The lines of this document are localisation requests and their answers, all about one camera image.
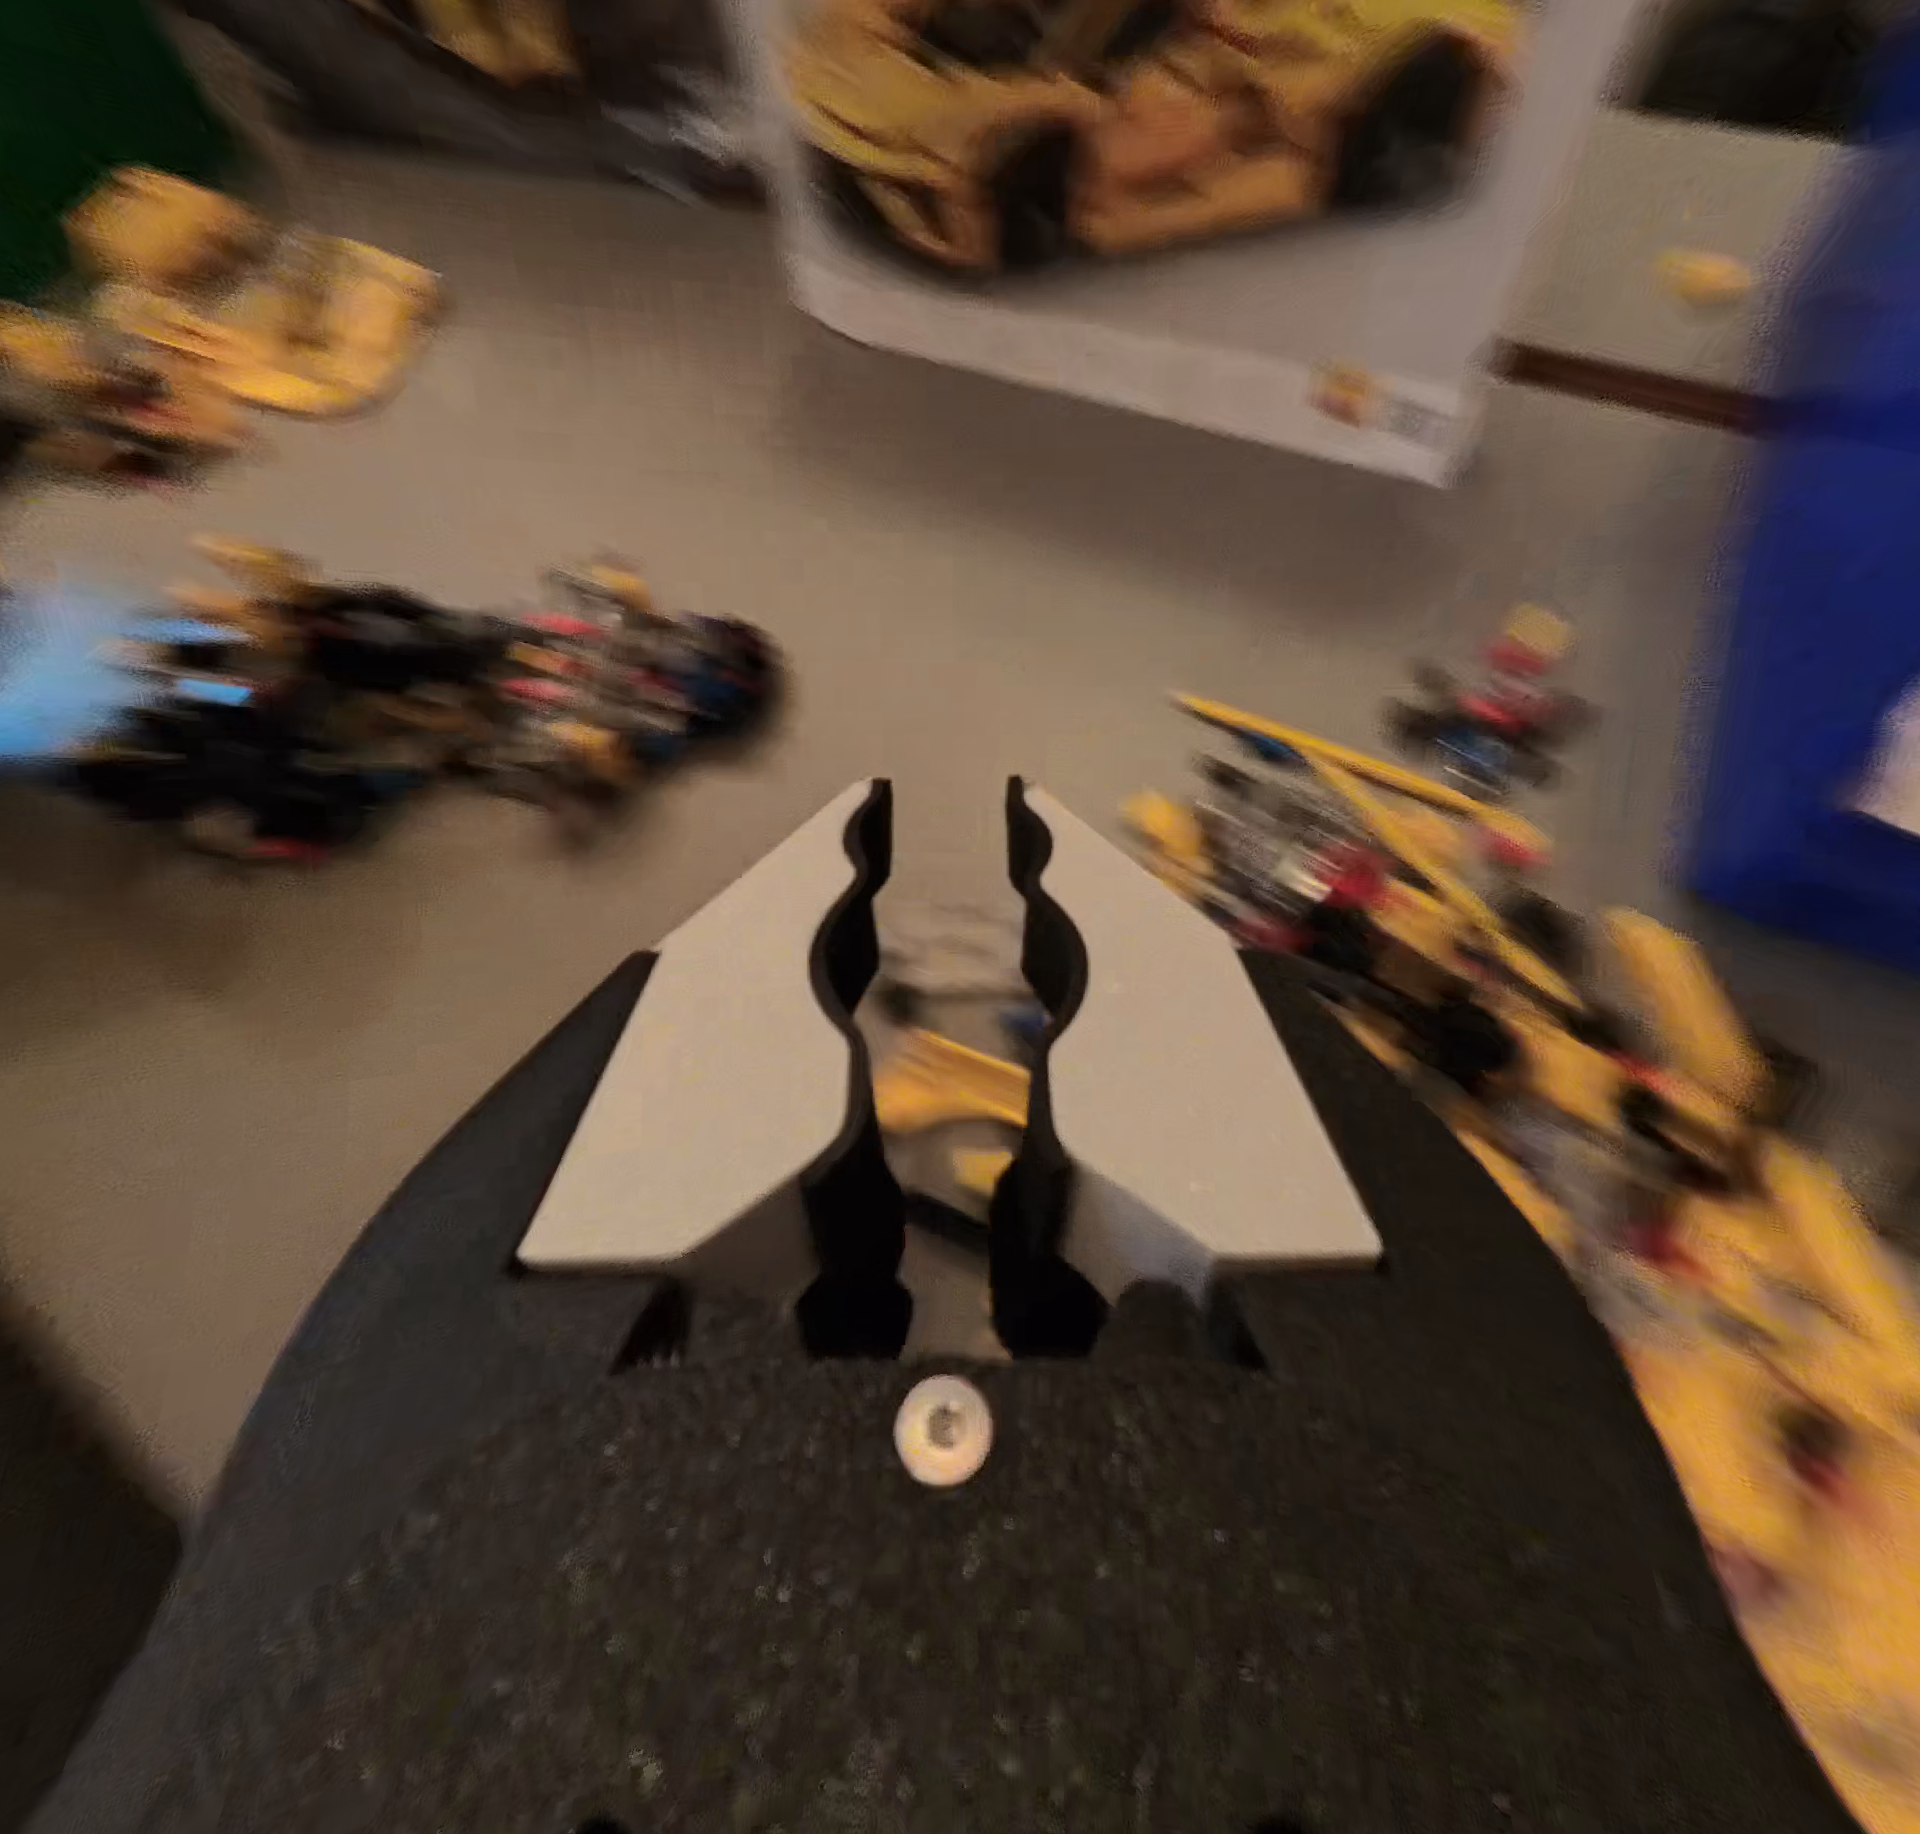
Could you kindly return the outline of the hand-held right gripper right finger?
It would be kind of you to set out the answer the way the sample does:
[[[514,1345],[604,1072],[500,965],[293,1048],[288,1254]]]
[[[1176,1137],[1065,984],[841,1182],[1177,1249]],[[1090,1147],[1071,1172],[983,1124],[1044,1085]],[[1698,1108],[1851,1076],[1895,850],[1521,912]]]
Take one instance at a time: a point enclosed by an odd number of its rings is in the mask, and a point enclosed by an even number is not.
[[[1380,1231],[1240,949],[1044,785],[1002,793],[1021,982],[1044,1006],[990,1193],[990,1328],[1081,1358],[1134,1288],[1378,1274]]]

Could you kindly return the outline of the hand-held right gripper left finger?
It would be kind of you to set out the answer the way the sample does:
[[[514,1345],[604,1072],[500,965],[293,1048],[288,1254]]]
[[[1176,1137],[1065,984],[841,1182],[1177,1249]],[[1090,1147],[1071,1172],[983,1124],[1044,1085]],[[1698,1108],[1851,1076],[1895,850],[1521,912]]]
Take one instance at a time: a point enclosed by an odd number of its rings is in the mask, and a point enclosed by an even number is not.
[[[650,952],[521,1274],[759,1299],[812,1358],[902,1355],[905,1193],[857,1028],[892,862],[893,785],[857,779]]]

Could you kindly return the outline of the brick-built toy car chassis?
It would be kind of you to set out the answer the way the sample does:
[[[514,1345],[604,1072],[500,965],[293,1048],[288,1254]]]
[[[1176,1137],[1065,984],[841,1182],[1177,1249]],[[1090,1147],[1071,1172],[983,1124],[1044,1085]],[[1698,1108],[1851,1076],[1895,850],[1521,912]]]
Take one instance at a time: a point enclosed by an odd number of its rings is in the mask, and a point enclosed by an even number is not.
[[[330,862],[446,783],[590,838],[784,699],[757,622],[672,613],[610,558],[480,613],[260,542],[199,551],[224,583],[164,604],[5,583],[8,785],[237,865]]]

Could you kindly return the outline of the grey desk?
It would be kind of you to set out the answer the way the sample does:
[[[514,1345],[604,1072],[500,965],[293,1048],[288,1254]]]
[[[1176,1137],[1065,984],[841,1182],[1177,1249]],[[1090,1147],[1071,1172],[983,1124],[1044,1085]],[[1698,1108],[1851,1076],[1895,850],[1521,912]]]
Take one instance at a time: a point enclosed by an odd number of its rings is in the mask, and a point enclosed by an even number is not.
[[[260,428],[193,491],[5,497],[10,581],[156,591],[189,536],[510,605],[615,551],[774,634],[774,736],[589,850],[426,798],[323,869],[232,869],[22,790],[5,814],[5,1282],[164,1517],[217,1478],[300,1314],[398,1178],[616,960],[859,776],[892,902],[1002,894],[999,790],[1090,824],[1184,776],[1196,692],[1338,741],[1521,604],[1597,709],[1549,831],[1572,907],[1663,912],[1822,1076],[1866,1203],[1916,1164],[1916,982],[1669,889],[1690,640],[1745,443],[1497,386],[1427,491],[852,347],[784,305],[767,220],[636,188],[288,153],[300,219],[426,262],[449,322],[390,408]]]

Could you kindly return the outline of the pile of loose bricks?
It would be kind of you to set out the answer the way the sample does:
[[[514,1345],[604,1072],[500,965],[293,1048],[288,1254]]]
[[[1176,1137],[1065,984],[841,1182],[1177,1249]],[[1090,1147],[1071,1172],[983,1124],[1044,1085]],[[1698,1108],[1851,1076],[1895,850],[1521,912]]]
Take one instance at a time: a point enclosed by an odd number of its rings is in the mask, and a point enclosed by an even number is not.
[[[1644,911],[1538,889],[1540,793],[1594,722],[1521,605],[1411,665],[1355,749],[1222,699],[1144,874],[1332,1015],[1493,1177],[1624,1355],[1741,1631],[1864,1831],[1916,1831],[1916,1292],[1795,1127],[1811,1067]]]

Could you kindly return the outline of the toy car instruction booklet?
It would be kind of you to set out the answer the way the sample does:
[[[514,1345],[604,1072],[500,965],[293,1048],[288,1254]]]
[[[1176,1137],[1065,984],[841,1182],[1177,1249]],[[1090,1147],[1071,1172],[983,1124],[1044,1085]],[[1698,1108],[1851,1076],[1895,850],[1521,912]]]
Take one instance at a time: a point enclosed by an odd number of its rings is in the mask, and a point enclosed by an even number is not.
[[[723,0],[783,286],[892,351],[1448,487],[1647,0]]]

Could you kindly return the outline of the blue storage bin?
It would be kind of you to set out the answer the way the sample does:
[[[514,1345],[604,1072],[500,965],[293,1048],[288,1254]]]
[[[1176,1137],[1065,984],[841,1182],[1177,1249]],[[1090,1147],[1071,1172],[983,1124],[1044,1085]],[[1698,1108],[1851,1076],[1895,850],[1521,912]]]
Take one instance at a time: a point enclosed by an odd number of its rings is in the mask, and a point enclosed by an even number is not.
[[[1916,10],[1780,300],[1725,576],[1683,884],[1916,972]]]

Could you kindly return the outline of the wooden table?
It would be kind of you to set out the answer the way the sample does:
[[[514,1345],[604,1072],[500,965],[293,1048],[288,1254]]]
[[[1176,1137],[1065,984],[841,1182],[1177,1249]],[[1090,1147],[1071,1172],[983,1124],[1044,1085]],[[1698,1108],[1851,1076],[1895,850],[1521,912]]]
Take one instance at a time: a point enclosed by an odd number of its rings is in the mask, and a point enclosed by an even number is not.
[[[1554,351],[1530,340],[1501,340],[1489,371],[1506,386],[1540,391],[1584,405],[1644,413],[1681,428],[1764,435],[1775,402],[1741,386],[1665,373],[1622,360]]]

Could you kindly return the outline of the yellow toy car roof panel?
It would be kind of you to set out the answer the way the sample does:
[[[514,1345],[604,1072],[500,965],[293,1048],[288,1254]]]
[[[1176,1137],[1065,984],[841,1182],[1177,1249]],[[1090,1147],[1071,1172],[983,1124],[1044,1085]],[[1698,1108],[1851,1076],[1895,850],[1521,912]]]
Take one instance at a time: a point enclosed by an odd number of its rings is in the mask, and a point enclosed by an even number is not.
[[[344,235],[293,231],[224,297],[106,286],[95,315],[247,408],[349,418],[385,405],[446,310],[446,280]]]

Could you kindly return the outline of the dark toy car box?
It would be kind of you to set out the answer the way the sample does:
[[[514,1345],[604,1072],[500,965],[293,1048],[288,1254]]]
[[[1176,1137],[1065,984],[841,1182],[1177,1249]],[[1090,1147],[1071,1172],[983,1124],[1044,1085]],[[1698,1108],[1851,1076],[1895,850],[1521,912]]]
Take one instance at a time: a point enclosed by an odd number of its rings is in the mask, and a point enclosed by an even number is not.
[[[733,0],[162,0],[315,138],[759,207]]]

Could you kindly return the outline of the green storage bin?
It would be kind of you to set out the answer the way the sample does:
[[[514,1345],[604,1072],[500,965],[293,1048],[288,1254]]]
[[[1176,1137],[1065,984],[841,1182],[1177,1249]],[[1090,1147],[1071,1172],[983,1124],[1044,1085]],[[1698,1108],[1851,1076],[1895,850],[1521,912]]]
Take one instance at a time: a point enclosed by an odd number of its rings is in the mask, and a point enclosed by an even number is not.
[[[5,0],[5,300],[72,272],[62,219],[114,170],[224,184],[237,160],[149,0]]]

